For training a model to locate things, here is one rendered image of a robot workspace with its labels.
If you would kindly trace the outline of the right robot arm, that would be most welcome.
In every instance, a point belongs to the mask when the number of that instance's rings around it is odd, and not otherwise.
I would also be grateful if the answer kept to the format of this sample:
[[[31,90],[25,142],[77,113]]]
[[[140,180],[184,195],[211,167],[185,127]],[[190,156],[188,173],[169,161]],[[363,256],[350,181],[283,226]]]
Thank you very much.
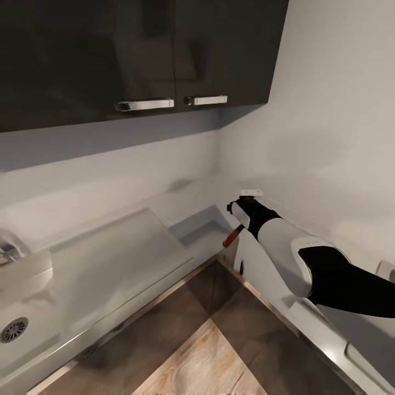
[[[309,299],[395,389],[395,284],[260,204],[263,191],[240,195],[227,211],[262,245],[288,289]]]

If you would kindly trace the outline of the parer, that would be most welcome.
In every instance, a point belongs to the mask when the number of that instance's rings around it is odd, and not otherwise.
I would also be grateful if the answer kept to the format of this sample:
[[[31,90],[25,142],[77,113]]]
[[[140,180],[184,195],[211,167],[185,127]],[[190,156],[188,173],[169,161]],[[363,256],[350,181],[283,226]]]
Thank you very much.
[[[227,239],[223,241],[223,244],[225,246],[228,246],[234,240],[234,238],[240,233],[243,227],[244,227],[243,224],[241,224],[236,229],[234,229],[234,231],[227,237]]]

